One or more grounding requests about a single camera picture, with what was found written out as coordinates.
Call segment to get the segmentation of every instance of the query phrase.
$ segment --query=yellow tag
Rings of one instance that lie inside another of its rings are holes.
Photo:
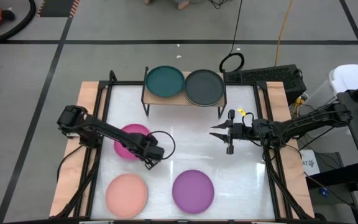
[[[238,112],[240,112],[241,115],[246,116],[246,112],[243,109],[238,109]]]

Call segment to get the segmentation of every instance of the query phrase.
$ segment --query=black metal frame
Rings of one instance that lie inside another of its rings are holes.
[[[101,99],[101,95],[102,92],[105,88],[107,88],[107,95],[106,95],[106,100],[104,102],[104,109],[103,109],[103,114],[102,114],[102,121],[106,121],[107,119],[107,113],[108,113],[108,109],[109,109],[109,102],[110,102],[110,97],[111,97],[111,92],[112,92],[112,87],[114,85],[142,85],[143,86],[143,92],[142,92],[142,100],[143,100],[143,94],[144,94],[144,82],[139,82],[139,81],[117,81],[117,78],[114,74],[113,71],[110,71],[110,76],[109,76],[109,80],[108,81],[99,81],[99,85],[98,85],[98,92],[96,94],[96,101],[95,101],[95,107],[94,107],[94,113],[93,114],[98,114],[99,112],[99,108],[100,108],[100,99]],[[254,91],[254,97],[255,97],[255,104],[257,106],[257,116],[258,118],[263,118],[263,114],[262,114],[262,106],[261,106],[261,102],[260,102],[260,96],[259,96],[259,88],[262,90],[263,94],[264,94],[264,101],[265,101],[265,105],[266,105],[266,111],[267,111],[267,116],[268,119],[273,120],[273,116],[272,116],[272,109],[270,107],[270,100],[269,100],[269,94],[267,92],[267,84],[266,82],[249,82],[249,83],[227,83],[226,85],[229,86],[252,86],[253,87],[253,91]],[[226,91],[225,91],[225,106],[227,103],[227,98],[226,98]],[[102,149],[102,145],[96,149],[96,155],[95,155],[95,160],[94,162],[99,164],[100,162],[100,155],[101,155],[101,149]],[[83,170],[81,172],[81,180],[80,180],[80,184],[83,182],[83,177],[85,177],[88,173],[88,167],[90,165],[90,157],[91,157],[91,150],[87,149],[87,153],[85,154],[85,158],[84,158],[84,165],[83,165]],[[278,169],[278,173],[280,176],[280,180],[284,183],[285,185],[285,178],[284,178],[284,172],[283,172],[283,167],[282,167],[282,161],[281,161],[281,157],[280,157],[280,152],[276,152],[275,151],[275,157],[276,157],[276,162],[277,162],[277,169]],[[81,209],[81,203],[82,200],[79,200],[75,210],[74,210],[74,214],[73,217],[70,218],[51,218],[48,220],[32,220],[32,221],[24,221],[24,222],[15,222],[17,224],[19,223],[23,223],[23,224],[41,224],[41,223],[64,223],[64,224],[74,224],[74,223],[78,223],[78,222],[85,222],[85,221],[91,221],[90,219],[90,215],[91,215],[91,211],[92,211],[92,205],[93,205],[93,199],[94,199],[94,191],[95,191],[95,187],[96,187],[96,179],[98,177],[97,175],[97,171],[96,170],[96,175],[94,176],[94,178],[92,179],[91,183],[90,183],[90,190],[89,190],[89,198],[88,201],[86,203],[86,213],[84,217],[80,217],[79,216],[79,212]],[[285,211],[287,214],[286,218],[282,218],[280,216],[280,207],[278,206],[278,198],[277,198],[277,191],[276,191],[276,187],[275,187],[275,182],[273,181],[273,179],[271,177],[268,177],[268,181],[269,181],[269,187],[270,187],[270,193],[272,196],[272,203],[273,203],[273,212],[275,215],[275,219],[276,221],[280,220],[280,222],[283,223],[313,223],[313,220],[293,220],[292,219],[292,212],[291,212],[291,208],[289,206],[289,203],[287,202],[287,200],[285,198],[284,202],[285,202]],[[151,221],[151,220],[115,220],[114,223],[205,223],[203,221],[188,221],[188,220],[177,220],[177,221]],[[234,221],[234,220],[228,220],[226,222],[221,222],[221,223],[251,223],[251,222],[238,222],[238,221]]]
[[[149,111],[150,111],[150,105],[147,105],[147,108],[146,108],[146,104],[144,103],[144,90],[145,90],[145,80],[146,80],[146,76],[147,76],[147,72],[149,71],[149,68],[146,67],[145,68],[145,71],[144,71],[144,79],[143,79],[143,88],[142,88],[142,98],[141,98],[141,102],[142,102],[142,105],[143,105],[143,109],[144,109],[144,112],[146,113],[146,116],[149,116]],[[223,83],[226,83],[226,78],[225,78],[225,75],[223,75]],[[226,108],[226,105],[227,105],[227,96],[226,96],[226,85],[224,86],[224,105],[222,107],[222,110],[221,108],[218,106],[218,118],[220,119],[222,117],[222,114],[223,114],[223,111],[224,109]]]

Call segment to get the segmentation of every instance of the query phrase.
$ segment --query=person's feet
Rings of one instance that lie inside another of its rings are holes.
[[[182,10],[182,9],[186,8],[189,4],[190,4],[190,0],[182,2],[182,3],[179,3],[178,4],[178,9]]]

